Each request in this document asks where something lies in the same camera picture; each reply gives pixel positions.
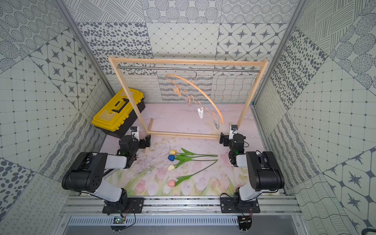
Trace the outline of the pink tulip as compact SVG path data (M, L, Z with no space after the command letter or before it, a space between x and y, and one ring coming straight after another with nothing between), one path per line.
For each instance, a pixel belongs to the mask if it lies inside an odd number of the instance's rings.
M186 176L181 176L181 177L178 177L176 180L170 180L167 185L170 187L170 188L174 188L176 186L178 186L179 184L183 183L184 181L187 181L189 180L190 178L192 178L193 176L201 173L202 171L205 171L206 169L208 169L209 167L211 167L212 165L214 165L215 163L217 162L217 160L212 160L212 163L210 165L208 165L207 167L201 169L200 171L194 173L194 174L191 174L191 175L186 175Z

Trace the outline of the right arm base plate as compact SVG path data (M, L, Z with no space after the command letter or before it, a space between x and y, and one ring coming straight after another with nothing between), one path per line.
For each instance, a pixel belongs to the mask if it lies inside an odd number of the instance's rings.
M260 213L258 201L236 201L232 197L221 197L220 207L222 213Z

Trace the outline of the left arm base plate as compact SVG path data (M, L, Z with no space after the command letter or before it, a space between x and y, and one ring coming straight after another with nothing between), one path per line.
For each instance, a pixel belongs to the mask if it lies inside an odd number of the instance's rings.
M143 197L131 197L125 199L124 202L107 202L105 201L102 213L110 214L120 214L120 213L141 213L144 206L145 198Z

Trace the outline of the peach clothespin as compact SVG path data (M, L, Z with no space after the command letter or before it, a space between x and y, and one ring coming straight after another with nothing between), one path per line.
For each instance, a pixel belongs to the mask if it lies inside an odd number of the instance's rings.
M180 86L175 86L175 88L173 89L174 92L179 96L181 97L182 96L182 93L181 93L181 87Z

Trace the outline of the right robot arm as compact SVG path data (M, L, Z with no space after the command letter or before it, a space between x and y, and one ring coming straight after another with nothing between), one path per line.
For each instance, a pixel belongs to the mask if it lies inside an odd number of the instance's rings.
M246 152L245 137L238 133L220 134L219 143L229 147L230 164L248 172L248 183L234 193L236 202L253 202L263 193L276 193L285 187L284 176L273 152Z

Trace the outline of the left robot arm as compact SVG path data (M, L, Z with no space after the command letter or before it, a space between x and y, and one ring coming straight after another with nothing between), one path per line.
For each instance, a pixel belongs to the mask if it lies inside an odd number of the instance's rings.
M136 160L139 149L151 145L151 135L144 139L136 135L126 135L119 139L119 149L115 155L100 152L81 152L62 179L65 190L88 193L100 198L107 206L127 205L126 190L104 180L105 171L129 169Z

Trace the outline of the yellow tulip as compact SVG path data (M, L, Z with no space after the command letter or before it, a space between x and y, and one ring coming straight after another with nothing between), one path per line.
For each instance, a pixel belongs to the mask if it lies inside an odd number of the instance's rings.
M188 157L217 157L218 155L214 154L196 154L186 149L181 148L182 152L177 152L176 150L170 150L170 155L174 156L188 156Z

